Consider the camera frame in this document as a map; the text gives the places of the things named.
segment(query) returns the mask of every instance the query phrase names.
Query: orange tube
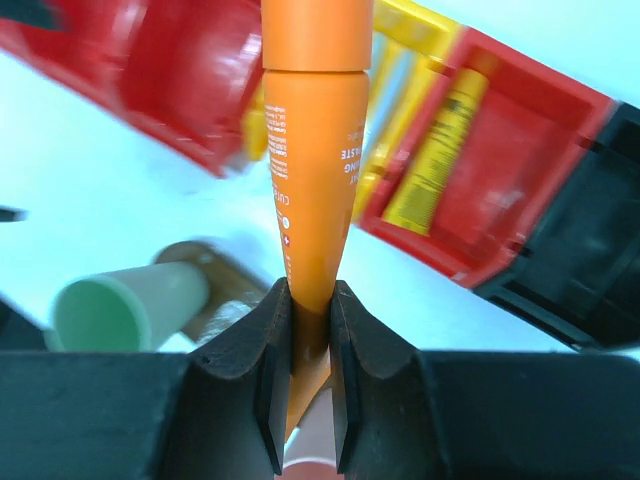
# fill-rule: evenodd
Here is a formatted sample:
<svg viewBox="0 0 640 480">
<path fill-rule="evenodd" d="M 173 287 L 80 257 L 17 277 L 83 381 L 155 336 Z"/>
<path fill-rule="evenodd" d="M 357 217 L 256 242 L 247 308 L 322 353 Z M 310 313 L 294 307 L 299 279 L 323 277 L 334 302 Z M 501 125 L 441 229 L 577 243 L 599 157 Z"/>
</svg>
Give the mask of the orange tube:
<svg viewBox="0 0 640 480">
<path fill-rule="evenodd" d="M 328 308 L 358 181 L 372 0 L 263 0 L 265 116 L 293 298 L 287 436 L 329 370 Z"/>
</svg>

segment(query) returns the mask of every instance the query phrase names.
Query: yellow label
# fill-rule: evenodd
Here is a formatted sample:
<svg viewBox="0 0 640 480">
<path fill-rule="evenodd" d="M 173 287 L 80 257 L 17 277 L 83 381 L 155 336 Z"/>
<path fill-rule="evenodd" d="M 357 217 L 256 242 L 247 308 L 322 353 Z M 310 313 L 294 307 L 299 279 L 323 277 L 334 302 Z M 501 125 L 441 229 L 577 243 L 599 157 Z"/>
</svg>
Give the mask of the yellow label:
<svg viewBox="0 0 640 480">
<path fill-rule="evenodd" d="M 461 72 L 413 165 L 385 210 L 386 222 L 422 235 L 428 233 L 486 85 L 487 79 L 481 74 L 471 70 Z"/>
<path fill-rule="evenodd" d="M 360 170 L 360 180 L 353 205 L 353 220 L 358 220 L 367 206 L 369 198 L 378 186 L 380 177 L 386 171 L 391 156 L 433 84 L 436 74 L 429 69 L 429 63 L 430 60 L 424 56 L 418 58 L 412 78 L 389 126 L 385 129 L 369 158 L 364 159 L 365 164 Z"/>
</svg>

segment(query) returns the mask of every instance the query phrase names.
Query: red plastic block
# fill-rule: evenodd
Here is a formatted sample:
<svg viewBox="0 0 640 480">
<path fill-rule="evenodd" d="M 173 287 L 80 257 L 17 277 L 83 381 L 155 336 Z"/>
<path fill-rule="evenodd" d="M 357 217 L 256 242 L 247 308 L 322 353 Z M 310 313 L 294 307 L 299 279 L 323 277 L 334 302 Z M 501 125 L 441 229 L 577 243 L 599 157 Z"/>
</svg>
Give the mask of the red plastic block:
<svg viewBox="0 0 640 480">
<path fill-rule="evenodd" d="M 20 33 L 20 26 L 15 22 L 0 19 L 0 47 L 26 62 L 30 61 L 29 49 Z"/>
<path fill-rule="evenodd" d="M 253 0 L 153 0 L 119 81 L 127 119 L 220 175 L 262 76 Z"/>
<path fill-rule="evenodd" d="M 382 220 L 455 73 L 499 59 L 429 235 Z M 613 109 L 610 98 L 467 29 L 369 203 L 361 226 L 465 287 L 505 269 Z"/>
<path fill-rule="evenodd" d="M 222 175 L 262 76 L 259 0 L 48 0 L 63 31 L 0 46 Z"/>
<path fill-rule="evenodd" d="M 21 25 L 31 64 L 120 114 L 115 79 L 122 71 L 146 0 L 50 0 L 63 31 Z"/>
</svg>

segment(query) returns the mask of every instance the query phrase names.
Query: black plastic holder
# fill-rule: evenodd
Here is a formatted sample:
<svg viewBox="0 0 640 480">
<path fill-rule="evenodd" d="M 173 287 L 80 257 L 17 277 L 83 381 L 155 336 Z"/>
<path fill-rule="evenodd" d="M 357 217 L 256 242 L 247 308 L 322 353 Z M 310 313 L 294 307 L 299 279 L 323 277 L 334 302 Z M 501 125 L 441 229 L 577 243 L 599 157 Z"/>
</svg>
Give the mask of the black plastic holder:
<svg viewBox="0 0 640 480">
<path fill-rule="evenodd" d="M 291 304 L 281 279 L 188 355 L 0 352 L 0 478 L 273 480 Z M 640 480 L 638 362 L 420 351 L 344 282 L 330 325 L 347 480 Z"/>
<path fill-rule="evenodd" d="M 640 344 L 640 110 L 618 107 L 514 263 L 475 293 L 576 350 Z"/>
</svg>

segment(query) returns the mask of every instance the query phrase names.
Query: green cup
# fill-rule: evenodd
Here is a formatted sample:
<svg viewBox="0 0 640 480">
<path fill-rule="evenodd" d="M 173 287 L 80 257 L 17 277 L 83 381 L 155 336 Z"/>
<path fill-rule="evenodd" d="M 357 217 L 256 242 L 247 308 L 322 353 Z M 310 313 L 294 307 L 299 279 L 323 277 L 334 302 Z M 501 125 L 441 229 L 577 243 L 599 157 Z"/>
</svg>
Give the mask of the green cup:
<svg viewBox="0 0 640 480">
<path fill-rule="evenodd" d="M 55 298 L 47 345 L 54 351 L 154 351 L 208 298 L 205 275 L 184 262 L 90 275 Z"/>
</svg>

